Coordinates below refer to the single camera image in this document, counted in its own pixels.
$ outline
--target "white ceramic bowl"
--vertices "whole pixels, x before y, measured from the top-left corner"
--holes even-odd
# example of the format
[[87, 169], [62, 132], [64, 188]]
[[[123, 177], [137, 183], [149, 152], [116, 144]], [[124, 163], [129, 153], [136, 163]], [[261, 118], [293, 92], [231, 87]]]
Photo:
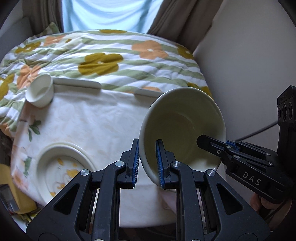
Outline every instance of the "white ceramic bowl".
[[39, 108], [47, 106], [54, 97], [54, 84], [49, 74], [38, 76], [26, 90], [26, 100]]
[[178, 161], [204, 172], [217, 170], [220, 158], [200, 149], [197, 138], [208, 135], [225, 142], [226, 129], [216, 103], [203, 91], [179, 87], [161, 95], [149, 108], [139, 137], [141, 163], [148, 177], [159, 185], [155, 142], [162, 139], [165, 149]]
[[67, 142], [45, 147], [32, 167], [33, 179], [44, 201], [42, 205], [48, 204], [83, 169], [96, 170], [87, 153], [80, 147]]

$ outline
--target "floral blanket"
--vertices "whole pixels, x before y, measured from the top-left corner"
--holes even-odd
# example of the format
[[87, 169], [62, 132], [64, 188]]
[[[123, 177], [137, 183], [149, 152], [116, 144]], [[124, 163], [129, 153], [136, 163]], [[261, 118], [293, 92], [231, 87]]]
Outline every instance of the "floral blanket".
[[179, 86], [210, 94], [192, 54], [152, 35], [121, 30], [44, 32], [14, 47], [0, 64], [0, 129], [14, 137], [25, 91], [40, 74], [95, 80], [103, 89], [133, 93], [166, 92]]

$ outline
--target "bowl rim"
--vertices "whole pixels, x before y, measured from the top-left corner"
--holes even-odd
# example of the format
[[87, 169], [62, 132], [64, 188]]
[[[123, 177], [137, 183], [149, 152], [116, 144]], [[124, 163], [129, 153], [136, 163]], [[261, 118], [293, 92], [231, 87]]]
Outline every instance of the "bowl rim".
[[[147, 161], [147, 158], [146, 158], [146, 155], [145, 155], [145, 147], [144, 147], [144, 134], [145, 134], [145, 128], [146, 128], [146, 125], [147, 125], [147, 122], [148, 122], [148, 119], [151, 115], [151, 112], [154, 110], [154, 108], [159, 104], [159, 102], [163, 99], [163, 98], [166, 98], [167, 95], [171, 95], [172, 93], [175, 93], [175, 92], [179, 92], [179, 91], [183, 91], [183, 90], [190, 90], [192, 92], [196, 92], [198, 94], [201, 94], [203, 95], [205, 98], [207, 98], [208, 100], [210, 100], [210, 102], [212, 103], [213, 107], [215, 108], [215, 110], [217, 111], [217, 113], [219, 114], [219, 116], [221, 117], [221, 120], [222, 120], [222, 124], [223, 124], [223, 140], [224, 142], [226, 142], [226, 127], [225, 127], [225, 122], [224, 122], [224, 119], [223, 119], [223, 116], [222, 116], [222, 113], [219, 109], [219, 107], [217, 106], [217, 104], [215, 103], [215, 101], [208, 95], [206, 94], [205, 92], [203, 92], [202, 90], [200, 89], [196, 89], [196, 88], [193, 88], [193, 87], [187, 87], [187, 86], [184, 86], [184, 87], [177, 87], [175, 89], [171, 89], [165, 93], [163, 93], [160, 97], [158, 97], [154, 102], [153, 104], [151, 105], [151, 107], [149, 108], [148, 112], [146, 113], [145, 117], [144, 117], [144, 120], [142, 122], [142, 126], [141, 126], [141, 130], [140, 130], [140, 135], [139, 135], [139, 154], [140, 154], [140, 160], [141, 160], [141, 163], [142, 163], [142, 166], [144, 168], [144, 171], [146, 172], [147, 176], [150, 178], [150, 180], [155, 183], [157, 186], [160, 186], [159, 184], [159, 179], [157, 177], [157, 175], [154, 174], [154, 172], [152, 171], [152, 169], [150, 168], [149, 164], [148, 164], [148, 161]], [[217, 163], [214, 170], [216, 171], [220, 165], [220, 163]]]

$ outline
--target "person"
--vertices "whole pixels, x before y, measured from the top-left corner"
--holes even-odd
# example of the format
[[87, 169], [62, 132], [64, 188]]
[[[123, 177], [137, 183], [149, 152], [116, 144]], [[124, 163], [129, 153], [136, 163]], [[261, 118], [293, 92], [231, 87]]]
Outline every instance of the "person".
[[[276, 210], [281, 206], [280, 204], [273, 204], [266, 199], [260, 197], [258, 194], [254, 193], [250, 200], [251, 207], [259, 213], [261, 207], [265, 207], [267, 209]], [[286, 203], [270, 218], [266, 220], [269, 225], [270, 230], [275, 230], [280, 223], [284, 220], [288, 212], [290, 211], [292, 205], [292, 200], [286, 201]]]

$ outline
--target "metal screw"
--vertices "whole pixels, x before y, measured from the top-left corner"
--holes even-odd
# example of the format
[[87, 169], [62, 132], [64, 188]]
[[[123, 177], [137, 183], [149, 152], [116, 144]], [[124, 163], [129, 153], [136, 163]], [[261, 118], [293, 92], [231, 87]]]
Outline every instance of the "metal screw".
[[172, 166], [173, 167], [179, 167], [179, 166], [181, 166], [181, 163], [179, 161], [173, 161]]
[[82, 176], [87, 176], [87, 175], [89, 174], [89, 170], [88, 170], [88, 169], [83, 169], [83, 170], [80, 172], [80, 174], [81, 174]]
[[115, 163], [115, 166], [117, 166], [117, 167], [121, 167], [121, 166], [123, 166], [124, 165], [124, 162], [123, 161], [117, 161], [116, 163]]
[[207, 170], [207, 175], [208, 176], [215, 176], [215, 174], [216, 174], [216, 172], [214, 171], [214, 170], [212, 170], [212, 169], [209, 169], [209, 170]]

